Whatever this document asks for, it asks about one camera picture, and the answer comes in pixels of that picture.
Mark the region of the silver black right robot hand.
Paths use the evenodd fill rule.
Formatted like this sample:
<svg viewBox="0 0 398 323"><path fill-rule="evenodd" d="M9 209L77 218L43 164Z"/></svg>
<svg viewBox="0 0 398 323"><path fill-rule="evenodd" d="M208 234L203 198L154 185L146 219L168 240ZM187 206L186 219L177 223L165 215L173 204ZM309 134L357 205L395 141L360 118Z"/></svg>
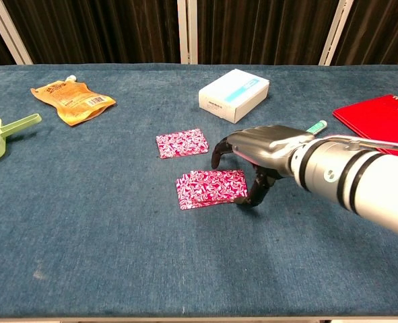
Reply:
<svg viewBox="0 0 398 323"><path fill-rule="evenodd" d="M234 153L250 162L256 178L247 196L234 199L237 205L256 207L263 202L276 180L293 176L290 162L294 151L315 139L312 133L283 125L260 126L234 131L213 149L211 167L221 156Z"/></svg>

